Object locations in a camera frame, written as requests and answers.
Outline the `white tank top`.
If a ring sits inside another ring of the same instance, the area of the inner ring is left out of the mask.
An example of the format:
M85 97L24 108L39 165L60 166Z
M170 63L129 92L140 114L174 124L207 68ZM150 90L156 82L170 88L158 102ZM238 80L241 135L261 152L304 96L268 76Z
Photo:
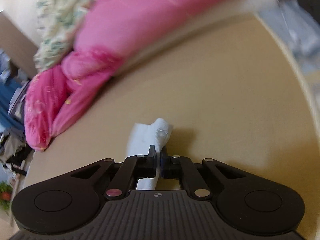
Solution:
M139 179L137 190L155 190L160 176L160 152L170 139L173 126L162 118L150 125L135 123L126 148L126 157L134 155L147 155L150 146L155 146L156 175L154 178Z

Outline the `pink quilt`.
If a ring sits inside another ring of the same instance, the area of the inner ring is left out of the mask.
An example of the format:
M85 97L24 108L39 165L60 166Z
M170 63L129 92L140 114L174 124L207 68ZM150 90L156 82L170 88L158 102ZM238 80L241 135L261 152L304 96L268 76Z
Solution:
M28 145L45 150L85 113L129 58L220 1L97 0L72 51L30 82L24 108Z

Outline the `green floral blanket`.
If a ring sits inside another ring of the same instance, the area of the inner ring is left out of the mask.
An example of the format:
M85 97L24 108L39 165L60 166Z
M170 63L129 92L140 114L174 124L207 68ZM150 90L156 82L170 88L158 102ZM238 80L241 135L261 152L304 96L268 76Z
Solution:
M95 0L37 0L37 31L41 43L34 55L38 72L56 64L71 50L75 34Z

